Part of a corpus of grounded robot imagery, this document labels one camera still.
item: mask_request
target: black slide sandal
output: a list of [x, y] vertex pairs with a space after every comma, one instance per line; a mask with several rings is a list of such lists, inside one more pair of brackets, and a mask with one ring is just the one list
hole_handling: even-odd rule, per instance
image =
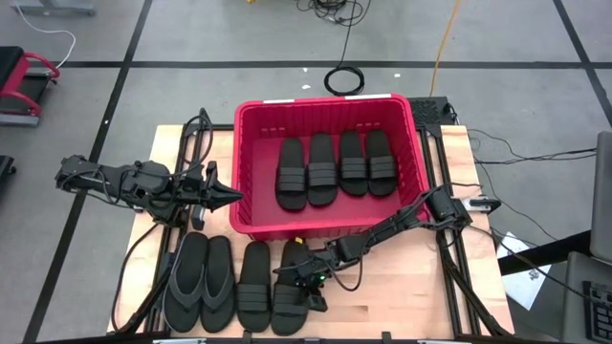
[[352, 196], [367, 193], [367, 160], [356, 131], [344, 132], [340, 136], [340, 187]]
[[384, 131], [373, 130], [367, 133], [365, 150], [369, 158], [370, 192], [379, 197], [392, 194], [398, 186], [397, 164]]
[[276, 202], [289, 211], [306, 206], [306, 169], [300, 139], [286, 138], [280, 147], [275, 185]]
[[264, 242], [252, 242], [245, 257], [237, 286], [238, 321], [252, 333], [264, 332], [270, 325], [270, 248]]
[[314, 134], [310, 141], [308, 163], [308, 202], [325, 206], [338, 195], [338, 170], [332, 138], [323, 133]]
[[[294, 266], [299, 257], [307, 254], [300, 243], [289, 241], [283, 248], [282, 268]], [[289, 271], [278, 274], [274, 284], [272, 331], [276, 335], [292, 335], [304, 326], [308, 317], [306, 290], [295, 286], [295, 275]]]

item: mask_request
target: plastic crate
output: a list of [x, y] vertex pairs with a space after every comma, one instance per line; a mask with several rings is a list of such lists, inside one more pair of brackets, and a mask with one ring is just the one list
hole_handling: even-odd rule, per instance
[[[235, 113], [231, 186], [244, 198], [229, 206], [232, 227], [254, 240], [294, 237], [336, 237], [360, 232], [411, 204], [427, 190], [425, 166], [410, 113], [399, 95], [258, 100], [241, 104]], [[370, 194], [356, 198], [339, 189], [328, 206], [307, 204], [300, 212], [282, 209], [274, 196], [281, 142], [300, 138], [304, 164], [309, 160], [310, 137], [332, 136], [336, 159], [339, 136], [357, 130], [364, 139], [372, 129], [389, 136], [398, 162], [398, 189], [388, 197]]]

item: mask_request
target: flip-flop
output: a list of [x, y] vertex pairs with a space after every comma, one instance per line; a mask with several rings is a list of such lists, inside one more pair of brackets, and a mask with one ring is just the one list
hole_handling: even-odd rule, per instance
[[189, 232], [179, 247], [162, 301], [165, 322], [176, 332], [188, 332], [198, 321], [207, 258], [206, 235]]
[[208, 240], [208, 264], [204, 273], [204, 304], [200, 314], [208, 333], [225, 329], [236, 312], [236, 283], [230, 240], [215, 236]]

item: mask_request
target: wooden tabletop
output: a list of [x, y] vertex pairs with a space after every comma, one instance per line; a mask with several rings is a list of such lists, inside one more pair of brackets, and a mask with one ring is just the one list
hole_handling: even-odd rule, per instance
[[[161, 125], [157, 128], [150, 160], [163, 163], [169, 170], [176, 164], [181, 125]], [[445, 143], [450, 178], [455, 183], [478, 183], [468, 134], [464, 126], [444, 126]], [[215, 132], [214, 143], [208, 156], [217, 161], [219, 181], [230, 185], [232, 132]], [[435, 144], [430, 145], [438, 183], [441, 180], [438, 162], [435, 160]], [[456, 197], [476, 196], [478, 187], [454, 186]], [[231, 240], [236, 278], [242, 268], [242, 258], [248, 236], [235, 232], [229, 223], [229, 206], [207, 212], [204, 233], [208, 237], [225, 235]], [[487, 216], [470, 214], [473, 225], [489, 230]], [[147, 214], [137, 214], [132, 227], [129, 246], [151, 227]], [[465, 249], [470, 266], [472, 287], [489, 312], [506, 330], [514, 332], [506, 295], [495, 257], [491, 237], [475, 230], [463, 231]], [[134, 250], [126, 265], [123, 286], [117, 305], [119, 326], [124, 324], [150, 291], [157, 264], [162, 229], [156, 229]], [[312, 248], [322, 247], [323, 240], [309, 240]], [[280, 264], [284, 242], [271, 242], [272, 267]], [[359, 269], [348, 269], [339, 277], [348, 285], [356, 282]], [[459, 307], [464, 333], [470, 332], [465, 298], [458, 288]], [[381, 332], [389, 331], [394, 339], [402, 338], [452, 338], [447, 297], [442, 266], [435, 243], [435, 234], [425, 229], [402, 233], [374, 247], [363, 261], [363, 281], [355, 292], [342, 290], [329, 279], [322, 290], [329, 311], [309, 312], [304, 327], [294, 337], [320, 338], [381, 338]], [[242, 337], [243, 328], [237, 317], [220, 333], [207, 333], [198, 321], [189, 333], [176, 336]], [[275, 337], [270, 328], [253, 337]]]

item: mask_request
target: yellow cable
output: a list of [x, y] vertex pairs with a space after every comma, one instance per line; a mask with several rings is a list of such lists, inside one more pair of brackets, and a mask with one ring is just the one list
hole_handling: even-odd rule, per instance
[[459, 4], [461, 4], [461, 0], [455, 0], [455, 6], [452, 8], [452, 14], [450, 15], [450, 19], [447, 24], [447, 30], [444, 32], [444, 37], [442, 38], [442, 43], [440, 44], [440, 49], [438, 50], [438, 57], [436, 57], [436, 65], [433, 67], [433, 78], [431, 79], [431, 88], [429, 89], [429, 96], [433, 96], [433, 90], [436, 87], [436, 77], [438, 76], [438, 65], [440, 64], [440, 57], [442, 57], [442, 50], [444, 46], [447, 44], [448, 33], [450, 32], [450, 27], [452, 26], [452, 21], [455, 19], [455, 14], [457, 14], [457, 9], [459, 9]]

